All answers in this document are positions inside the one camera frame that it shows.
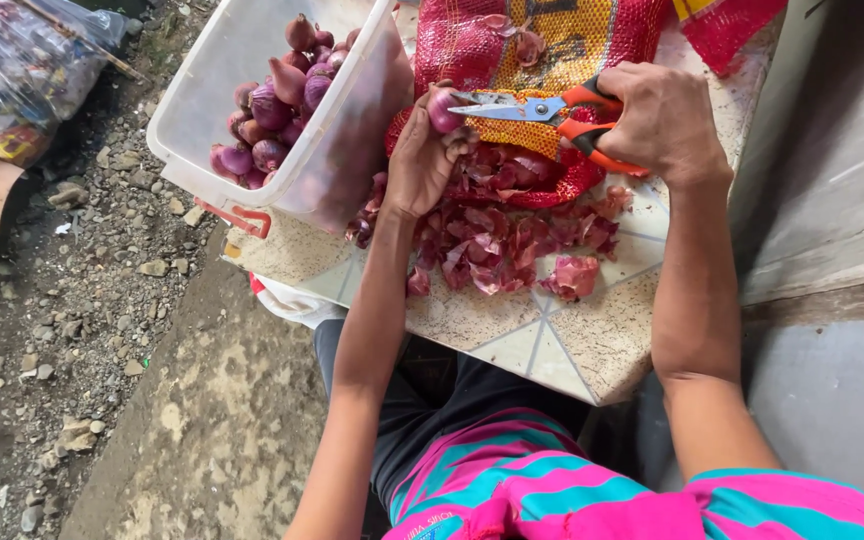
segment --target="clear plastic bag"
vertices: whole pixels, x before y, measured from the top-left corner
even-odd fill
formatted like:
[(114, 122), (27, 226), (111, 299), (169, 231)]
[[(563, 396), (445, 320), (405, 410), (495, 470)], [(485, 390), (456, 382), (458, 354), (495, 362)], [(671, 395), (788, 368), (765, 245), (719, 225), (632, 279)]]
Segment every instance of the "clear plastic bag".
[[(68, 0), (35, 0), (70, 29), (106, 50), (125, 34), (127, 19), (89, 11)], [(12, 0), (0, 0), (0, 159), (26, 167), (55, 130), (86, 100), (106, 59)]]

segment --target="pink and teal striped shirt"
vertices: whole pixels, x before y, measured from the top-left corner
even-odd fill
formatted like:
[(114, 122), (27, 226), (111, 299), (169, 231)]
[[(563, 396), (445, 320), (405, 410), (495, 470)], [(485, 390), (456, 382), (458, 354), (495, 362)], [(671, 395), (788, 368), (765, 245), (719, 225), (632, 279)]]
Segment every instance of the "pink and teal striped shirt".
[(520, 408), (439, 438), (395, 489), (390, 520), (383, 540), (864, 540), (864, 493), (798, 472), (724, 469), (659, 494)]

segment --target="left hand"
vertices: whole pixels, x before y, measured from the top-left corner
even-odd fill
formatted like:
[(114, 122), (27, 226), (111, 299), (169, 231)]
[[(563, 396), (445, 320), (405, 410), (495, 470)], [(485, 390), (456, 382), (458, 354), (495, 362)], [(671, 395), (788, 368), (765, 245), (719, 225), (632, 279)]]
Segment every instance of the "left hand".
[[(451, 87), (441, 80), (437, 87)], [(397, 213), (419, 219), (442, 198), (455, 161), (470, 151), (478, 133), (468, 126), (440, 135), (432, 128), (426, 105), (431, 92), (418, 98), (389, 159), (389, 185), (379, 215)]]

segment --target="gravel ground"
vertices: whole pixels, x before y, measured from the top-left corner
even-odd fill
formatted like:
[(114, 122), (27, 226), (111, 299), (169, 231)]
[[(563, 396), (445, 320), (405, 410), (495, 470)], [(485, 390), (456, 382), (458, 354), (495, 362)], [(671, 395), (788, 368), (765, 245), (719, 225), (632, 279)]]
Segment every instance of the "gravel ground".
[(126, 46), (151, 84), (106, 69), (26, 173), (42, 191), (0, 260), (0, 539), (58, 536), (205, 263), (214, 217), (159, 178), (144, 127), (214, 4), (154, 4)]

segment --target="right hand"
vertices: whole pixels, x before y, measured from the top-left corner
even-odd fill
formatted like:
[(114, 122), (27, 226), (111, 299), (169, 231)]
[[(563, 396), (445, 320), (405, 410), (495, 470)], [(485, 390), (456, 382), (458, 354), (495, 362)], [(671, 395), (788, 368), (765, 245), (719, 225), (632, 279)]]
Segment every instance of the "right hand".
[(603, 154), (649, 169), (669, 190), (728, 188), (734, 175), (715, 131), (704, 77), (623, 61), (599, 74), (598, 89), (625, 104), (615, 127), (596, 144)]

